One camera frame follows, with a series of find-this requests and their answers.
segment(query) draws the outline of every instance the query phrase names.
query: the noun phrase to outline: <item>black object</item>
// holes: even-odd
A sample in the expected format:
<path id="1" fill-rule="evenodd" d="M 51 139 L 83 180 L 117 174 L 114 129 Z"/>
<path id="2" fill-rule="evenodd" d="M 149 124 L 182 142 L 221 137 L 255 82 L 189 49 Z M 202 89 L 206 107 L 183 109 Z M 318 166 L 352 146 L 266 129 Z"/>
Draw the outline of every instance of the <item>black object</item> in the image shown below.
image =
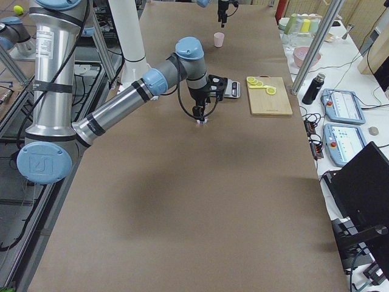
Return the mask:
<path id="1" fill-rule="evenodd" d="M 235 8 L 239 7 L 238 0 L 231 0 L 232 5 Z M 221 27 L 224 27 L 224 24 L 227 23 L 227 18 L 229 17 L 227 15 L 227 10 L 229 9 L 230 0 L 227 1 L 218 1 L 218 22 L 221 23 Z"/>
<path id="2" fill-rule="evenodd" d="M 331 224 L 332 230 L 334 231 L 336 244 L 338 246 L 339 256 L 342 260 L 342 266 L 345 271 L 347 269 L 351 269 L 357 251 L 362 252 L 356 258 L 353 267 L 367 265 L 373 262 L 370 256 L 370 251 L 364 242 L 356 243 L 354 246 L 347 249 L 342 249 L 339 246 L 339 244 L 342 244 L 342 240 L 344 240 L 344 238 L 352 238 L 354 235 L 358 234 L 358 230 L 354 226 L 353 222 L 351 222 L 351 220 L 341 222 L 339 219 L 335 219 L 331 222 Z"/>
<path id="3" fill-rule="evenodd" d="M 215 104 L 221 102 L 224 97 L 225 89 L 227 88 L 228 79 L 216 75 L 208 75 L 208 82 L 205 86 L 199 89 L 189 88 L 189 93 L 192 99 L 195 100 L 196 105 L 192 108 L 193 117 L 201 122 L 205 121 L 206 115 L 205 107 L 211 103 L 210 93 L 211 87 L 214 86 L 216 95 Z"/>
<path id="4" fill-rule="evenodd" d="M 311 105 L 312 102 L 316 99 L 320 88 L 324 84 L 325 75 L 323 73 L 317 74 L 317 76 L 312 80 L 311 85 L 309 85 L 308 90 L 306 91 L 303 97 L 303 103 L 306 105 Z"/>
<path id="5" fill-rule="evenodd" d="M 342 215 L 350 217 L 358 232 L 380 224 L 389 226 L 389 161 L 374 142 L 326 182 L 343 209 Z M 389 235 L 364 240 L 389 277 Z"/>
<path id="6" fill-rule="evenodd" d="M 371 279 L 374 286 L 379 286 L 386 279 L 384 274 L 379 273 L 379 267 L 376 262 L 373 262 L 364 272 L 366 278 Z"/>

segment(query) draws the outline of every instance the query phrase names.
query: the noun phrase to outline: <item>cable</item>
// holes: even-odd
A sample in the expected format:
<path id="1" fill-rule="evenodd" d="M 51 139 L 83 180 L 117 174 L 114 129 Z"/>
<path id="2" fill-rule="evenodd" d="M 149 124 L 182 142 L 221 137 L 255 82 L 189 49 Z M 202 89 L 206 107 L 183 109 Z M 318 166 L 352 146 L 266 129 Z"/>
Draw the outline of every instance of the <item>cable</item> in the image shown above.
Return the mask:
<path id="1" fill-rule="evenodd" d="M 67 62 L 69 62 L 69 60 L 71 59 L 74 51 L 75 51 L 75 48 L 77 47 L 77 43 L 79 42 L 82 34 L 83 34 L 83 31 L 84 31 L 84 27 L 85 27 L 85 24 L 86 24 L 86 20 L 89 16 L 89 9 L 90 9 L 90 3 L 89 1 L 86 1 L 86 10 L 85 10 L 85 14 L 84 14 L 84 18 L 83 18 L 83 24 L 80 28 L 80 32 L 78 33 L 77 37 L 76 37 L 76 40 L 74 42 L 74 45 L 71 49 L 71 51 L 69 52 L 69 55 L 65 58 L 65 60 L 62 62 L 62 65 L 61 67 L 58 69 L 57 73 L 54 75 L 54 77 L 52 78 L 52 80 L 50 81 L 50 83 L 54 83 L 55 80 L 58 78 L 58 76 L 61 74 L 62 70 L 65 68 L 65 66 L 67 65 Z M 18 135 L 17 135 L 17 143 L 16 143 L 16 146 L 18 147 L 18 149 L 20 150 L 22 147 L 21 147 L 21 141 L 20 141 L 20 137 L 21 137 L 21 134 L 22 134 L 22 131 L 23 131 L 23 128 L 27 122 L 27 119 L 29 118 L 29 116 L 32 114 L 33 110 L 36 108 L 36 106 L 40 103 L 40 101 L 43 99 L 43 97 L 46 95 L 47 91 L 43 91 L 41 93 L 41 95 L 37 98 L 37 100 L 34 102 L 34 104 L 32 105 L 30 111 L 29 111 L 29 114 L 26 115 L 26 117 L 24 118 L 20 128 L 19 128 L 19 131 L 18 131 Z"/>
<path id="2" fill-rule="evenodd" d="M 358 256 L 361 255 L 361 253 L 367 249 L 367 246 L 365 246 L 364 248 L 362 248 L 359 252 L 357 252 L 357 254 L 354 256 L 354 259 L 353 259 L 353 262 L 351 264 L 351 268 L 350 268 L 350 282 L 349 282 L 349 289 L 350 289 L 350 292 L 353 292 L 353 271 L 354 271 L 354 268 L 355 268 L 355 263 L 357 262 L 357 258 Z"/>
<path id="3" fill-rule="evenodd" d="M 169 93 L 164 93 L 164 94 L 161 94 L 161 95 L 162 95 L 162 96 L 169 96 L 169 95 L 175 93 L 175 92 L 177 91 L 177 89 L 178 89 L 178 86 L 176 85 L 176 88 L 175 88 L 173 91 L 171 91 L 171 92 L 169 92 Z"/>
<path id="4" fill-rule="evenodd" d="M 27 225 L 29 224 L 29 222 L 32 218 L 32 215 L 35 213 L 36 207 L 39 205 L 39 202 L 41 201 L 41 198 L 43 196 L 45 188 L 46 188 L 46 185 L 44 185 L 39 197 L 36 199 L 35 204 L 33 204 L 31 212 L 29 213 L 29 216 L 24 220 L 24 225 L 23 225 L 22 231 L 20 232 L 19 236 L 16 237 L 14 242 L 8 246 L 3 247 L 2 243 L 0 243 L 0 252 L 8 251 L 9 249 L 14 248 L 20 242 L 20 240 L 23 238 L 24 233 L 26 233 Z"/>
<path id="5" fill-rule="evenodd" d="M 365 43 L 367 37 L 372 33 L 372 31 L 374 30 L 376 24 L 378 23 L 378 20 L 381 18 L 381 16 L 385 13 L 386 9 L 384 9 L 384 11 L 380 14 L 380 16 L 378 16 L 376 22 L 373 24 L 373 26 L 371 27 L 371 29 L 369 30 L 369 32 L 367 33 L 367 35 L 365 35 L 365 37 L 363 38 L 363 41 L 362 41 L 362 44 L 360 45 L 359 47 L 359 50 L 361 50 L 363 44 Z"/>
<path id="6" fill-rule="evenodd" d="M 237 8 L 235 8 L 235 11 L 234 11 L 232 14 L 230 14 L 230 15 L 227 15 L 227 17 L 231 17 L 232 15 L 234 15 L 234 14 L 235 14 L 235 12 L 238 10 L 238 8 L 239 8 L 239 6 L 237 6 Z"/>
<path id="7" fill-rule="evenodd" d="M 109 49 L 107 49 L 107 51 L 112 53 L 112 54 L 115 54 L 115 55 L 123 56 L 123 52 L 118 53 L 118 52 L 114 52 L 113 50 L 109 50 Z"/>
<path id="8" fill-rule="evenodd" d="M 304 116 L 306 116 L 308 114 L 308 110 L 305 107 L 301 106 L 301 105 L 299 105 L 299 107 L 302 108 L 303 110 L 305 110 L 305 115 Z"/>
<path id="9" fill-rule="evenodd" d="M 358 52 L 353 59 L 351 59 L 350 62 L 347 62 L 343 65 L 340 65 L 340 66 L 326 66 L 326 67 L 319 67 L 315 70 L 311 70 L 311 71 L 308 71 L 308 73 L 313 73 L 313 72 L 316 72 L 316 71 L 319 71 L 319 70 L 323 70 L 323 69 L 332 69 L 332 68 L 342 68 L 346 65 L 349 65 L 349 64 L 353 64 L 356 60 L 358 60 L 360 57 L 362 57 L 362 55 L 367 52 L 369 49 L 370 49 L 371 46 L 369 46 L 366 50 L 364 50 L 361 54 Z"/>
<path id="10" fill-rule="evenodd" d="M 93 83 L 92 83 L 91 85 L 88 85 L 88 86 L 90 87 L 90 89 L 89 89 L 88 93 L 86 94 L 85 100 L 88 99 L 89 96 L 91 95 L 92 89 L 93 89 L 94 86 L 96 85 L 97 80 L 98 80 L 100 74 L 102 73 L 102 66 L 101 66 L 100 63 L 94 64 L 94 66 L 96 66 L 96 67 L 99 68 L 98 74 L 97 74 L 96 78 L 94 78 Z M 77 120 L 80 118 L 80 115 L 81 115 L 82 110 L 84 109 L 84 106 L 85 106 L 85 102 L 83 102 L 83 103 L 81 104 L 81 108 L 80 108 L 80 110 L 77 112 L 77 115 L 75 116 L 75 118 L 73 119 L 72 122 L 75 122 L 75 121 L 77 121 Z"/>
<path id="11" fill-rule="evenodd" d="M 74 102 L 74 103 L 72 104 L 72 106 L 75 106 L 75 105 L 78 105 L 79 103 L 81 103 L 81 102 L 83 101 L 83 99 L 85 98 L 85 94 L 86 94 L 86 88 L 85 88 L 84 77 L 83 77 L 82 75 L 75 75 L 75 74 L 74 74 L 74 76 L 75 76 L 75 77 L 81 77 L 81 80 L 82 80 L 82 82 L 83 82 L 83 95 L 82 95 L 82 97 L 79 99 L 79 101 Z"/>
<path id="12" fill-rule="evenodd" d="M 388 147 L 389 144 L 386 144 L 386 145 L 383 145 L 383 146 L 378 146 L 378 148 L 385 148 L 385 147 Z"/>
<path id="13" fill-rule="evenodd" d="M 6 86 L 2 86 L 2 85 L 0 85 L 0 87 L 1 87 L 1 88 L 4 88 L 4 89 L 11 90 L 12 92 L 15 92 L 15 90 L 12 90 L 11 88 L 8 88 L 8 87 L 6 87 Z"/>
<path id="14" fill-rule="evenodd" d="M 327 171 L 325 171 L 325 172 L 321 175 L 321 177 L 320 177 L 320 179 L 319 179 L 319 182 L 322 181 L 322 179 L 324 178 L 324 176 L 327 175 L 327 174 L 329 174 L 331 171 L 332 171 L 332 170 L 327 170 Z"/>
<path id="15" fill-rule="evenodd" d="M 173 53 L 172 55 L 174 55 L 176 57 L 176 60 L 178 62 L 178 64 L 180 64 L 180 61 L 179 61 L 179 58 L 177 56 L 176 53 Z M 195 119 L 195 120 L 199 120 L 199 119 L 204 119 L 206 118 L 207 116 L 209 116 L 211 113 L 213 113 L 213 111 L 216 109 L 216 106 L 218 105 L 219 103 L 219 99 L 216 98 L 215 100 L 215 104 L 213 105 L 213 108 L 205 115 L 202 115 L 200 117 L 196 117 L 192 114 L 190 114 L 187 109 L 184 107 L 184 104 L 182 103 L 182 99 L 181 99 L 181 93 L 180 93 L 180 77 L 181 77 L 181 70 L 180 70 L 180 66 L 178 65 L 178 69 L 177 69 L 177 96 L 178 96 L 178 102 L 180 104 L 180 107 L 182 108 L 182 110 L 184 111 L 185 114 L 187 114 L 188 116 L 190 116 L 191 118 Z"/>
<path id="16" fill-rule="evenodd" d="M 379 100 L 378 97 L 376 97 L 376 91 L 377 91 L 377 89 L 379 89 L 380 87 L 381 87 L 381 86 L 378 86 L 375 90 L 373 90 L 372 95 L 373 95 L 373 97 L 379 102 L 379 105 L 382 105 L 382 102 Z"/>

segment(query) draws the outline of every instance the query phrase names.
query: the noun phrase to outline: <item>metal frame pole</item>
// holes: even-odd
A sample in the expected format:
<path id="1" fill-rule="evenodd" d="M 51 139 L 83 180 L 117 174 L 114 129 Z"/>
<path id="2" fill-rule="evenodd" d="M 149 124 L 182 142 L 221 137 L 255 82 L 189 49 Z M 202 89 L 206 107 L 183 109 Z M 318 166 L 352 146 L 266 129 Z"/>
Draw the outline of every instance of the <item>metal frame pole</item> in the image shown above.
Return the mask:
<path id="1" fill-rule="evenodd" d="M 103 67 L 105 69 L 105 72 L 107 73 L 109 81 L 112 83 L 112 86 L 116 86 L 116 71 L 114 69 L 114 65 L 112 64 L 111 58 L 108 55 L 108 48 L 104 41 L 103 34 L 100 30 L 100 26 L 98 25 L 98 20 L 96 17 L 95 12 L 92 9 L 92 17 L 93 17 L 93 27 L 94 27 L 94 33 L 93 33 L 93 41 L 96 45 L 96 49 L 98 52 L 98 55 L 100 56 L 100 59 L 103 63 Z"/>
<path id="2" fill-rule="evenodd" d="M 26 75 L 24 75 L 23 71 L 20 69 L 18 64 L 15 63 L 13 58 L 7 53 L 7 51 L 0 46 L 0 60 L 4 63 L 6 68 L 12 73 L 13 76 L 19 81 L 21 84 L 25 85 L 29 81 Z"/>
<path id="3" fill-rule="evenodd" d="M 304 59 L 304 62 L 298 71 L 298 74 L 296 76 L 296 79 L 294 80 L 294 83 L 292 85 L 291 93 L 293 95 L 297 95 L 298 91 L 300 90 L 305 77 L 308 74 L 309 68 L 311 68 L 311 65 L 313 64 L 316 55 L 318 54 L 326 36 L 329 31 L 329 29 L 332 26 L 332 23 L 334 22 L 336 16 L 339 13 L 339 10 L 342 8 L 343 3 L 345 0 L 332 0 L 328 10 L 326 12 L 326 15 L 322 19 L 320 26 L 318 28 L 318 31 L 316 33 L 316 36 L 308 50 L 308 53 Z"/>

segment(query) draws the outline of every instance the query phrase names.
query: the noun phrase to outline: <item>table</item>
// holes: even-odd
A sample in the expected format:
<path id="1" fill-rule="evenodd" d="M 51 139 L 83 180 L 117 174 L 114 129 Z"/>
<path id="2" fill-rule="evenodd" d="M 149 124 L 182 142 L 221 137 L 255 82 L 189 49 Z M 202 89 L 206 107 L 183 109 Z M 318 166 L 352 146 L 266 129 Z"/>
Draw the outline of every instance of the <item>table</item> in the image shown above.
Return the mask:
<path id="1" fill-rule="evenodd" d="M 329 32 L 334 35 L 335 41 L 333 43 L 323 43 L 323 46 L 320 49 L 320 53 L 322 55 L 321 60 L 311 68 L 310 73 L 307 75 L 306 80 L 301 87 L 301 90 L 297 94 L 299 103 L 303 107 L 301 108 L 301 114 L 305 115 L 307 110 L 308 113 L 319 113 L 320 115 L 324 116 L 324 107 L 320 101 L 322 90 L 319 92 L 316 100 L 312 105 L 305 105 L 301 102 L 309 84 L 311 83 L 311 80 L 319 72 L 324 72 L 326 75 L 325 83 L 322 89 L 335 88 L 336 86 L 336 89 L 355 91 L 358 98 L 367 105 L 378 105 L 378 100 L 381 101 L 382 104 L 388 104 L 389 101 L 383 90 L 381 90 L 379 87 L 376 79 L 372 75 L 362 75 L 359 72 L 357 67 L 358 64 L 362 61 L 362 57 L 360 56 L 359 50 L 354 44 L 354 41 L 350 35 L 348 35 L 345 40 L 341 39 L 341 36 L 346 32 L 343 24 L 340 27 L 330 28 Z M 292 79 L 294 79 L 298 72 L 298 67 L 293 60 L 293 50 L 293 47 L 284 45 L 285 56 L 287 57 Z M 341 66 L 344 64 L 347 65 L 342 66 L 341 68 L 325 68 L 327 66 Z M 389 123 L 388 110 L 388 107 L 384 107 L 363 112 L 363 115 L 366 118 L 366 123 L 360 127 L 367 143 L 374 141 L 378 146 L 386 145 L 389 143 L 389 129 L 387 128 Z M 328 117 L 325 117 L 325 119 L 323 119 L 319 123 L 319 126 L 316 128 L 316 132 L 321 137 L 323 136 L 323 123 L 329 122 L 331 121 L 328 119 Z M 372 126 L 378 127 L 379 134 L 377 136 L 372 136 L 369 133 L 368 129 Z M 382 148 L 381 150 L 386 155 L 386 157 L 389 157 L 389 147 Z M 340 167 L 336 167 L 332 162 L 326 150 L 324 150 L 324 156 L 325 157 L 323 159 L 318 160 L 317 164 L 317 174 L 319 177 L 321 177 L 328 170 L 340 169 Z M 336 218 L 342 218 L 342 215 L 340 214 L 340 211 L 338 210 L 335 201 L 324 181 L 321 182 L 321 187 L 326 200 L 326 206 L 330 218 L 332 220 L 335 220 Z M 357 285 L 357 287 L 361 287 L 365 283 L 366 277 L 362 274 L 362 271 L 364 271 L 367 267 L 368 265 L 360 266 L 358 269 L 356 269 L 356 272 L 354 272 L 353 282 Z M 379 287 L 373 287 L 370 289 L 376 291 L 388 291 L 389 281 L 386 280 Z"/>
<path id="2" fill-rule="evenodd" d="M 149 63 L 193 35 L 211 74 L 292 84 L 271 8 L 241 5 L 220 49 L 216 11 L 148 3 Z M 192 106 L 184 83 L 182 96 Z M 175 96 L 132 113 L 86 152 L 29 291 L 346 291 L 290 100 L 292 117 L 255 117 L 243 87 L 204 126 Z"/>

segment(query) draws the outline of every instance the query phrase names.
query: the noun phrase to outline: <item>electrical connector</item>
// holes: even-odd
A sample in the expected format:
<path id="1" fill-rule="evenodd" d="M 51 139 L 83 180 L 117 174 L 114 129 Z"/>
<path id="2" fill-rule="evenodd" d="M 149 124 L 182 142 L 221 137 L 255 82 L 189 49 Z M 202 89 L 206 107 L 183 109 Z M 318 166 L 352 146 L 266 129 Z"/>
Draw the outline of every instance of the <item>electrical connector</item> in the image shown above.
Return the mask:
<path id="1" fill-rule="evenodd" d="M 311 148 L 312 156 L 315 160 L 324 158 L 322 144 L 317 144 L 314 141 L 309 141 L 309 146 Z"/>
<path id="2" fill-rule="evenodd" d="M 304 120 L 304 127 L 305 127 L 306 134 L 307 134 L 308 137 L 310 137 L 313 134 L 316 134 L 315 123 L 314 122 L 310 122 L 308 120 Z"/>

